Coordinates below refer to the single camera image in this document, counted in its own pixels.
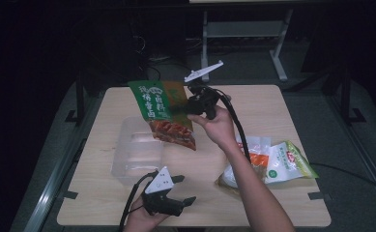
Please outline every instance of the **green circle logo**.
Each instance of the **green circle logo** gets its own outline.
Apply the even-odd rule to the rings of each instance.
[[[271,178],[276,178],[276,177],[277,177],[277,172],[274,171],[274,170],[270,170],[270,171],[269,171],[269,176],[270,176]]]

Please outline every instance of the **clear plastic container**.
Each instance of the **clear plastic container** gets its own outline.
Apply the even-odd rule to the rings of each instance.
[[[163,142],[152,136],[142,117],[124,119],[111,173],[123,185],[136,184],[149,172],[161,169]]]

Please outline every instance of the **wooden tabletop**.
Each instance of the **wooden tabletop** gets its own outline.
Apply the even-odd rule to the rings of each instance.
[[[304,155],[287,106],[274,85],[214,86],[232,97],[232,104],[246,136],[269,136],[272,145],[292,141]],[[111,175],[119,131],[123,119],[139,116],[140,111],[130,88],[106,91],[100,111],[91,129],[69,191],[75,199],[65,198],[57,221],[62,225],[118,225],[131,187],[123,186]],[[183,200],[197,196],[192,206],[179,217],[170,217],[162,226],[248,226],[239,197],[215,185],[227,160],[198,125],[193,125],[197,151],[165,143],[163,164],[171,175],[184,175],[168,197]],[[331,218],[323,199],[310,200],[310,192],[320,189],[314,179],[296,179],[269,185],[295,226],[323,227]]]

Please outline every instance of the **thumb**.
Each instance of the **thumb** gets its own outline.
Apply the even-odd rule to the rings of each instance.
[[[205,119],[205,118],[203,118],[203,117],[200,116],[200,115],[188,114],[188,118],[189,118],[191,121],[197,123],[198,125],[200,125],[200,126],[202,126],[202,127],[204,127],[205,124],[208,122],[208,119]]]

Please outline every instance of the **human arm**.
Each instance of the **human arm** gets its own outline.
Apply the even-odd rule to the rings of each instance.
[[[239,148],[229,112],[216,106],[216,118],[188,118],[203,127],[227,156],[233,168],[250,227],[254,231],[294,231],[294,226],[275,196],[254,172]]]
[[[139,196],[130,206],[124,232],[149,232],[167,218],[169,218],[169,215],[156,214],[151,216],[143,207],[142,197]]]

